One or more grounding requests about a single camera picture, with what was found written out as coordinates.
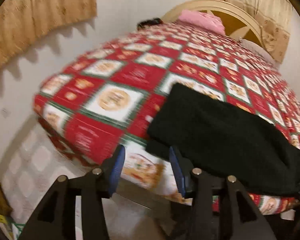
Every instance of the bedspread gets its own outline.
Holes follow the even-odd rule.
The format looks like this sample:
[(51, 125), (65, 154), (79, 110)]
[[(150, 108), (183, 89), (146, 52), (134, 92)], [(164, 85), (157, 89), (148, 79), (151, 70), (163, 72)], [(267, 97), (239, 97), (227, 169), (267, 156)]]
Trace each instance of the bedspread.
[[(162, 24), (103, 44), (42, 83), (34, 110), (55, 147), (92, 167), (126, 147), (122, 177), (170, 200), (178, 194), (169, 162), (145, 151), (146, 129), (180, 82), (276, 126), (300, 148), (300, 103), (280, 73), (229, 37)], [(251, 194), (263, 214), (294, 198)], [(213, 199), (218, 209), (218, 197)]]

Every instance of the wall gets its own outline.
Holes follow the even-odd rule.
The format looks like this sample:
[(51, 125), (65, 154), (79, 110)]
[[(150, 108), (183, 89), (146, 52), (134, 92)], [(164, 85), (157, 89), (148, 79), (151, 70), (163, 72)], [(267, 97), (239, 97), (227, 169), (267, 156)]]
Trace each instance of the wall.
[(279, 68), (300, 101), (300, 16), (293, 10), (291, 36), (284, 60)]
[(136, 23), (161, 17), (187, 0), (97, 0), (98, 17), (58, 29), (14, 58), (0, 72), (0, 160), (32, 113), (40, 82), (76, 55), (135, 29)]

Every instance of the screw head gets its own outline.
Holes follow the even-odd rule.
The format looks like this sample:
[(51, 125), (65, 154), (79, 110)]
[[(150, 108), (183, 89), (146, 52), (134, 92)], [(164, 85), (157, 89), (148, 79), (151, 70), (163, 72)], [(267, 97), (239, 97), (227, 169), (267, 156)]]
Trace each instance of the screw head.
[(94, 175), (99, 175), (99, 174), (102, 173), (102, 169), (100, 169), (100, 168), (94, 168), (94, 169), (92, 170), (92, 173), (93, 173)]
[(192, 173), (195, 175), (200, 175), (202, 173), (202, 170), (200, 168), (193, 168)]
[(233, 175), (228, 176), (228, 180), (232, 183), (235, 183), (237, 181), (237, 178)]
[(67, 179), (66, 175), (61, 175), (58, 177), (59, 182), (64, 182), (64, 181), (66, 181), (66, 179)]

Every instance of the headboard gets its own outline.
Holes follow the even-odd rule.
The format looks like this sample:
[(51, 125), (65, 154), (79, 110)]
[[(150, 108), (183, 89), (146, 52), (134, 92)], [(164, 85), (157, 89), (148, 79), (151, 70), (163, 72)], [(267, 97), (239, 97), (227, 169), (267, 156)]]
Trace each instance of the headboard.
[(239, 7), (221, 0), (193, 0), (177, 5), (168, 11), (161, 19), (163, 22), (173, 22), (178, 19), (182, 10), (206, 11), (221, 18), (226, 29), (226, 35), (235, 40), (245, 38), (262, 46), (261, 28), (258, 22)]

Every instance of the curtain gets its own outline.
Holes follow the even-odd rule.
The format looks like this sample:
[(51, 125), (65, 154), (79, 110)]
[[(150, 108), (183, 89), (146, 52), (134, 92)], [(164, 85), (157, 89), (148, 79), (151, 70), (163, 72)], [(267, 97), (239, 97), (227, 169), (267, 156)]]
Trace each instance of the curtain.
[(264, 48), (282, 62), (290, 37), (292, 5), (289, 0), (222, 0), (243, 9), (261, 26)]
[(38, 38), (97, 15), (96, 0), (5, 0), (0, 7), (0, 68)]

